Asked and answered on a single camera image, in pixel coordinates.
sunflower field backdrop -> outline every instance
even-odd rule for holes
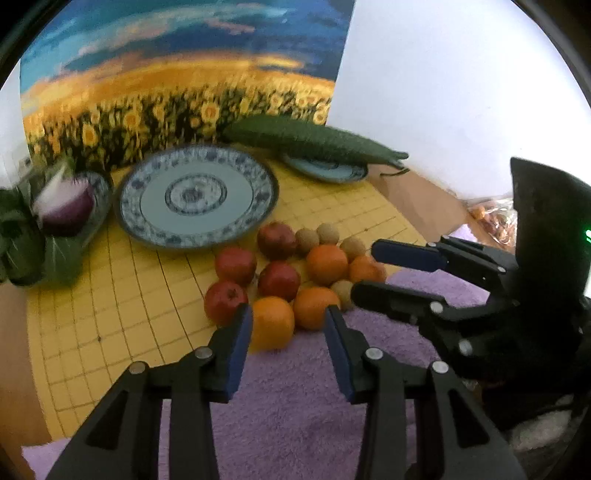
[[[71,0],[21,59],[34,164],[112,171],[247,115],[324,124],[355,0]]]
[[[242,76],[217,83],[123,95],[76,115],[34,115],[25,122],[34,165],[68,157],[76,169],[112,171],[176,145],[216,142],[247,115],[288,115],[323,125],[333,88],[305,77]]]

sky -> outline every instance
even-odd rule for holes
[[[23,55],[21,91],[130,51],[274,51],[320,66],[307,73],[332,77],[352,8],[353,0],[73,0]]]

white wall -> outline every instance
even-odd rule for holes
[[[20,74],[19,61],[0,89],[0,187],[18,181],[18,162],[29,155],[22,124]]]
[[[591,109],[511,0],[358,1],[328,124],[464,199],[509,193],[514,155],[591,183]]]

red onion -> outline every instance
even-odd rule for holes
[[[45,186],[33,212],[41,220],[44,233],[75,236],[88,221],[94,207],[93,189],[88,180],[63,179],[61,169]]]

decorative plate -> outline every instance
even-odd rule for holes
[[[100,174],[91,170],[76,174],[76,178],[88,179],[94,190],[94,207],[92,207],[92,212],[86,224],[78,232],[78,235],[76,235],[76,238],[81,241],[82,247],[84,248],[99,231],[99,228],[103,225],[109,214],[113,197],[113,183],[107,174]]]
[[[273,210],[279,185],[250,155],[195,145],[153,155],[121,182],[115,209],[134,238],[171,249],[232,241]]]
[[[283,155],[283,161],[294,169],[318,180],[330,183],[351,183],[363,180],[368,175],[367,165],[305,160]]]

